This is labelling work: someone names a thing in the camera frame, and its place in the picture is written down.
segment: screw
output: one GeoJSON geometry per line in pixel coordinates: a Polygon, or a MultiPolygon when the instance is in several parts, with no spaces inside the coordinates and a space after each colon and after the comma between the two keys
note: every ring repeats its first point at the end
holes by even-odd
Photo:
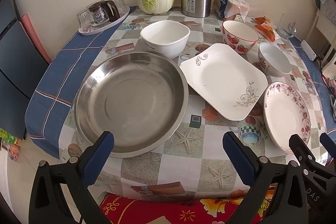
{"type": "Polygon", "coordinates": [[[267,163],[268,162],[268,158],[266,158],[266,157],[264,157],[264,156],[261,156],[260,158],[259,158],[259,160],[262,162],[262,163],[267,163]]]}
{"type": "Polygon", "coordinates": [[[43,167],[47,164],[47,162],[45,160],[40,160],[39,162],[39,167],[43,167]]]}
{"type": "Polygon", "coordinates": [[[78,157],[71,157],[71,158],[69,159],[69,162],[70,162],[71,164],[75,164],[77,161],[78,161],[78,157]]]}
{"type": "Polygon", "coordinates": [[[297,162],[296,162],[296,161],[294,161],[294,160],[291,160],[291,166],[293,166],[293,167],[297,167],[297,166],[298,166],[298,164],[297,164],[297,162]]]}

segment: checkered tablecloth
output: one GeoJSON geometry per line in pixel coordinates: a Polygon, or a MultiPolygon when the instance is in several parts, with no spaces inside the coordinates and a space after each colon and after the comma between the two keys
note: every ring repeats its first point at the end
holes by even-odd
{"type": "MultiPolygon", "coordinates": [[[[179,8],[173,8],[165,15],[153,16],[137,9],[130,14],[125,22],[113,33],[104,48],[88,70],[89,75],[97,66],[108,58],[125,51],[148,50],[140,31],[145,26],[159,20],[174,20],[183,22],[190,28],[190,36],[183,54],[173,61],[177,64],[195,56],[199,44],[211,45],[222,43],[221,20],[211,14],[207,18],[191,18],[184,16],[179,8]]],[[[250,18],[246,24],[253,25],[250,18]]],[[[250,63],[258,67],[257,53],[260,42],[265,38],[260,35],[259,42],[246,55],[242,55],[250,63]]],[[[316,160],[325,163],[327,154],[319,143],[319,136],[325,132],[324,118],[320,100],[308,70],[300,59],[295,48],[288,41],[277,39],[274,43],[288,58],[292,72],[283,78],[268,78],[268,83],[282,81],[298,90],[304,99],[311,120],[311,136],[308,147],[312,150],[316,160]]],[[[235,190],[246,190],[237,175],[232,163],[222,147],[223,134],[232,130],[240,137],[240,130],[246,130],[252,123],[260,131],[260,140],[255,144],[246,144],[257,156],[265,155],[272,162],[286,164],[296,160],[292,155],[286,155],[275,146],[269,137],[259,100],[255,111],[250,115],[250,121],[229,121],[215,111],[202,97],[189,87],[189,102],[185,116],[175,134],[160,147],[141,156],[129,159],[109,158],[101,172],[96,186],[118,195],[135,199],[175,200],[179,198],[216,198],[227,196],[235,190]],[[146,192],[146,185],[180,182],[184,194],[152,195],[146,192]],[[139,193],[131,186],[143,186],[143,193],[139,193]]],[[[80,137],[75,121],[73,107],[63,125],[60,138],[60,161],[65,162],[72,153],[71,144],[77,144],[84,150],[88,144],[80,137]]]]}

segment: tile floor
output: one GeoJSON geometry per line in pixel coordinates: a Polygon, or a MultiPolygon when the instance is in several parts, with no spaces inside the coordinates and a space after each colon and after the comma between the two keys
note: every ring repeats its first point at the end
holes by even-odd
{"type": "MultiPolygon", "coordinates": [[[[50,165],[57,164],[58,161],[36,146],[29,136],[22,142],[17,161],[14,162],[8,158],[7,175],[9,195],[14,214],[22,224],[28,224],[30,194],[40,160],[46,160],[50,165]]],[[[62,185],[62,189],[75,220],[79,221],[80,213],[76,208],[68,187],[62,185]]],[[[95,200],[97,200],[98,196],[104,191],[104,189],[94,186],[89,186],[88,189],[95,200]]]]}

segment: orange snack package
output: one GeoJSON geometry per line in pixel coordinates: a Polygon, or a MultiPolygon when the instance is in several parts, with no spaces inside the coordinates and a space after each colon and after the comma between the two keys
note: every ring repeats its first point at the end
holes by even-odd
{"type": "Polygon", "coordinates": [[[272,42],[275,41],[274,30],[271,26],[263,24],[263,25],[254,25],[259,31],[261,31],[265,36],[272,42]]]}
{"type": "Polygon", "coordinates": [[[263,23],[270,25],[271,21],[267,17],[256,17],[255,18],[256,22],[261,25],[263,23]]]}

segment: black thermos handle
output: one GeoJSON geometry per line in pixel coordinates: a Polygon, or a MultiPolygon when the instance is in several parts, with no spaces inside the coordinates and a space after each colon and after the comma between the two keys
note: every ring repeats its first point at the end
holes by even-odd
{"type": "Polygon", "coordinates": [[[105,2],[102,2],[101,6],[107,12],[107,15],[110,19],[110,22],[114,22],[118,18],[120,18],[118,8],[116,7],[116,5],[114,4],[114,2],[112,0],[107,0],[105,2]]]}

